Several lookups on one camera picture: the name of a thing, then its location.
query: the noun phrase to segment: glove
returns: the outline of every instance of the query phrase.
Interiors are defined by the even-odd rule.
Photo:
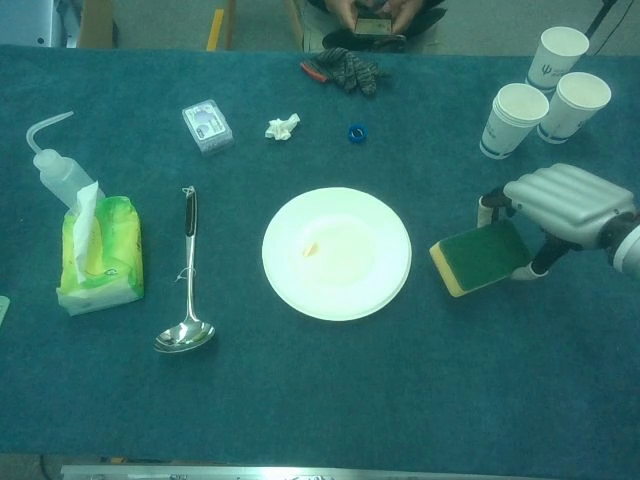
[[[534,272],[533,269],[531,268],[531,262],[529,262],[529,265],[516,268],[511,274],[511,280],[519,280],[519,281],[537,280],[538,278],[542,278],[546,276],[548,273],[549,273],[548,271],[542,274]]]
[[[491,224],[493,217],[493,208],[482,205],[482,197],[478,199],[478,228]]]
[[[360,91],[367,96],[376,93],[376,78],[387,75],[380,71],[377,64],[360,60],[345,48],[325,50],[300,66],[318,81],[332,80],[347,93],[360,87]]]

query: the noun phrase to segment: phone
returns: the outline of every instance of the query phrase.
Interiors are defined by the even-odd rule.
[[[362,37],[389,37],[391,36],[391,19],[358,18],[354,34]]]

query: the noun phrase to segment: crumpled tissue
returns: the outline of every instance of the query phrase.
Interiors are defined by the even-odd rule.
[[[58,303],[70,315],[142,298],[140,219],[127,197],[100,198],[98,182],[78,191],[62,225]]]
[[[266,138],[275,138],[276,140],[289,140],[291,138],[291,131],[296,128],[296,125],[300,122],[300,117],[297,113],[291,115],[287,120],[269,120],[269,128],[264,132]]]

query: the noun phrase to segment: blue ring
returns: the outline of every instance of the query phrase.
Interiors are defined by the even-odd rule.
[[[367,139],[367,135],[369,132],[367,131],[367,127],[362,124],[356,123],[355,125],[351,125],[349,127],[349,141],[351,143],[362,143]]]

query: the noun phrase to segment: floor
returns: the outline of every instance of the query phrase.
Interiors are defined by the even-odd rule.
[[[120,48],[206,48],[216,8],[224,0],[115,0]],[[626,18],[607,40],[625,11]],[[446,0],[447,15],[430,52],[453,55],[531,55],[540,33],[567,25],[585,31],[602,0]],[[282,0],[238,1],[233,49],[296,51],[298,46]],[[589,54],[640,55],[640,2],[620,0],[591,39]],[[63,463],[97,463],[97,458],[44,457],[50,478]],[[46,479],[37,455],[0,455],[3,480]]]

